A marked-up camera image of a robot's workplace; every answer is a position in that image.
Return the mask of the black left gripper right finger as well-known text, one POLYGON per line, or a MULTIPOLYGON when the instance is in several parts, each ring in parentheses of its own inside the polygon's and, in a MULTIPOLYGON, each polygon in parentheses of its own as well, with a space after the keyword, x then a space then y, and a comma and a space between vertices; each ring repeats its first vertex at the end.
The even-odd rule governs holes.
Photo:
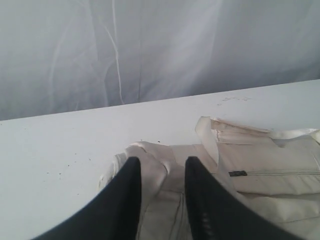
POLYGON ((297 240, 232 196, 190 156, 185 162, 184 192, 194 240, 297 240))

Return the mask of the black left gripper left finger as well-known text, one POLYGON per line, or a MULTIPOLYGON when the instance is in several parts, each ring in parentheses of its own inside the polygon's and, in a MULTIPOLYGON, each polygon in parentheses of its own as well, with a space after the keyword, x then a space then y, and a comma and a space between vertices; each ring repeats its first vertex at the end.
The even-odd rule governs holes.
POLYGON ((134 240, 142 203, 141 163, 129 157, 116 176, 84 208, 38 240, 134 240))

